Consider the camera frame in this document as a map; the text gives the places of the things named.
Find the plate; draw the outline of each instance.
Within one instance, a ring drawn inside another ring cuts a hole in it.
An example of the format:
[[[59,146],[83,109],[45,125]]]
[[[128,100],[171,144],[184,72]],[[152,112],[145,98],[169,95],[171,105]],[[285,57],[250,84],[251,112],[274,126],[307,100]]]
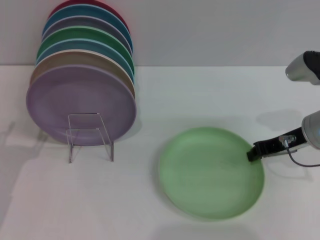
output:
[[[42,36],[42,41],[46,39],[49,35],[53,34],[54,32],[60,29],[74,26],[92,27],[102,30],[108,34],[111,34],[125,46],[125,48],[130,52],[130,55],[132,56],[132,50],[127,39],[122,35],[122,33],[118,29],[116,29],[114,26],[112,26],[110,23],[106,21],[91,16],[71,16],[55,22],[45,31],[44,35]]]
[[[60,5],[58,5],[50,13],[48,18],[50,18],[55,12],[59,11],[60,9],[63,9],[65,7],[68,7],[70,5],[75,5],[75,4],[90,4],[90,5],[95,5],[97,7],[103,8],[103,9],[109,11],[110,13],[114,14],[118,19],[120,19],[121,22],[123,22],[123,24],[126,26],[126,28],[129,31],[128,25],[126,24],[125,20],[122,18],[122,16],[116,10],[114,10],[109,5],[104,4],[103,2],[100,2],[100,1],[96,1],[96,0],[69,0],[69,1],[65,1],[65,2],[61,3]]]
[[[111,141],[123,136],[133,125],[137,108],[127,86],[113,74],[88,65],[64,65],[52,68],[29,87],[26,106],[33,121],[62,143],[68,143],[69,114],[99,113]],[[72,122],[72,128],[96,129],[97,120]],[[99,134],[79,131],[75,145],[96,146]]]
[[[46,50],[44,50],[41,55],[38,57],[36,61],[36,65],[38,65],[43,59],[46,57],[60,51],[64,50],[72,50],[72,49],[80,49],[80,50],[88,50],[92,52],[96,52],[102,54],[114,61],[116,61],[130,76],[132,82],[134,83],[134,73],[129,66],[129,63],[124,59],[124,57],[114,50],[112,47],[103,44],[99,41],[84,39],[84,38],[75,38],[68,39],[64,41],[59,41],[55,44],[52,44]]]
[[[114,60],[94,51],[72,49],[58,51],[43,59],[34,69],[30,78],[30,85],[42,73],[63,65],[81,64],[100,68],[119,78],[130,90],[135,98],[135,88],[127,72]]]
[[[187,130],[163,151],[160,184],[179,209],[195,217],[222,220],[240,215],[256,203],[264,186],[261,161],[248,161],[251,147],[224,129]]]
[[[110,23],[123,34],[123,36],[126,38],[128,43],[130,44],[130,48],[133,49],[130,33],[126,28],[126,26],[123,24],[123,22],[111,12],[101,7],[89,5],[89,4],[70,5],[55,12],[46,22],[42,35],[55,22],[64,18],[72,17],[72,16],[90,16],[90,17],[98,18]]]
[[[133,74],[135,74],[135,67],[132,56],[130,55],[126,47],[111,34],[89,26],[69,26],[55,31],[42,42],[36,55],[36,58],[38,58],[45,49],[47,49],[55,43],[58,43],[63,40],[78,38],[95,40],[103,44],[109,45],[111,48],[116,50],[124,57],[124,59],[130,65]]]

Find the clear acrylic stand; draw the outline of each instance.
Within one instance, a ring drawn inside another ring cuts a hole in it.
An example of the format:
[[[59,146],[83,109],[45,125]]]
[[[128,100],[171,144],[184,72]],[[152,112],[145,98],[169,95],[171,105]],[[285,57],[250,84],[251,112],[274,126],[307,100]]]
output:
[[[88,128],[88,119],[92,127]],[[105,151],[110,161],[114,161],[114,142],[110,140],[106,125],[100,113],[74,113],[68,115],[69,129],[66,130],[66,140],[69,147],[69,163],[73,159],[74,146],[77,145],[77,136],[79,133],[95,134],[101,137]]]

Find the cable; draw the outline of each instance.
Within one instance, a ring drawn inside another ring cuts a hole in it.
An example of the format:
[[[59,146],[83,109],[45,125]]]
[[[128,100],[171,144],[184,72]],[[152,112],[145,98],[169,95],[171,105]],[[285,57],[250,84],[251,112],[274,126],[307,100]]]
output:
[[[293,158],[292,155],[291,155],[291,152],[290,152],[289,148],[286,147],[285,149],[286,149],[286,151],[288,152],[290,159],[291,159],[292,162],[294,162],[295,164],[297,164],[297,165],[299,165],[299,166],[301,166],[301,167],[305,167],[305,168],[320,167],[320,164],[304,165],[304,164],[302,164],[302,163],[299,163],[299,162],[295,161],[294,158]]]

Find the blue plate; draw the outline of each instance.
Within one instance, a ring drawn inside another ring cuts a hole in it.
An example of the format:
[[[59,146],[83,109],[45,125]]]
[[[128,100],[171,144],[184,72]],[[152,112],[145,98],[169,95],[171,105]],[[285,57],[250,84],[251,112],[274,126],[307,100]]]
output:
[[[130,33],[126,28],[126,26],[124,25],[124,23],[111,12],[101,7],[90,5],[90,4],[70,5],[60,9],[59,11],[56,11],[46,22],[44,29],[42,31],[42,35],[44,35],[46,30],[55,22],[64,18],[72,17],[72,16],[90,16],[90,17],[98,18],[110,23],[123,34],[123,36],[128,41],[130,48],[133,49]]]
[[[40,63],[43,59],[50,56],[51,54],[70,49],[89,50],[111,58],[112,60],[116,61],[121,67],[123,67],[123,69],[130,76],[132,82],[135,83],[134,73],[132,72],[132,69],[130,68],[125,58],[119,52],[104,43],[85,38],[72,38],[59,41],[51,45],[46,50],[44,50],[43,53],[37,58],[35,64],[38,65],[38,63]]]
[[[106,21],[92,16],[70,16],[56,21],[45,31],[42,36],[42,41],[44,41],[50,34],[54,33],[55,31],[73,26],[92,27],[109,33],[116,39],[118,39],[132,55],[132,49],[130,48],[127,39],[117,28]]]

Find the beige plate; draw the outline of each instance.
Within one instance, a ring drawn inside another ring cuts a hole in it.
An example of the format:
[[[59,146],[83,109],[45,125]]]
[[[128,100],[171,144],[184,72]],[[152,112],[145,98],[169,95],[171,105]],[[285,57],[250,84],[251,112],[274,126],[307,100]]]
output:
[[[133,82],[126,71],[118,63],[97,52],[82,49],[58,51],[44,58],[33,70],[30,78],[30,85],[32,85],[38,76],[44,72],[52,68],[69,64],[84,64],[106,70],[121,79],[129,88],[133,97],[136,97]]]

